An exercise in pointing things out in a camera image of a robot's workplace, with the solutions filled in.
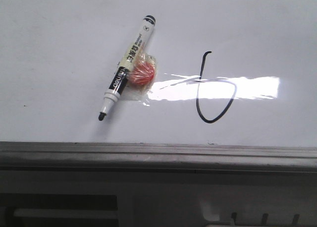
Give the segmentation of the white black whiteboard marker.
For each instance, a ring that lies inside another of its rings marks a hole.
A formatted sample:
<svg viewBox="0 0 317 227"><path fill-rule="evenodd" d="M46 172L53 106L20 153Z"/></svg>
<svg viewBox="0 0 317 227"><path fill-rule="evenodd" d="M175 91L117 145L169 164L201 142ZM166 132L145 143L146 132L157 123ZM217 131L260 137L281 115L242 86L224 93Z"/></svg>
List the white black whiteboard marker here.
<svg viewBox="0 0 317 227"><path fill-rule="evenodd" d="M128 77L132 69L137 64L137 60L141 58L141 53L145 51L145 47L154 31L155 24L156 19L152 15L147 15L143 18L135 39L129 45L119 62L117 72L104 93L104 102L98 117L99 121L102 121L108 115L115 103L120 99L128 83Z"/></svg>

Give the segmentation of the white whiteboard with aluminium frame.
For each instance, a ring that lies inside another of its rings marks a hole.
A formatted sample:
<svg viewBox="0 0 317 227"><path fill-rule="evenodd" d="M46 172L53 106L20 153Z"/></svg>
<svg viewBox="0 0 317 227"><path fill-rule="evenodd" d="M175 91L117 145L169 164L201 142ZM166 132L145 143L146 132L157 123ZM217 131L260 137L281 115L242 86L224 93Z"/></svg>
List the white whiteboard with aluminium frame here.
<svg viewBox="0 0 317 227"><path fill-rule="evenodd" d="M317 0L0 0L0 165L315 172Z"/></svg>

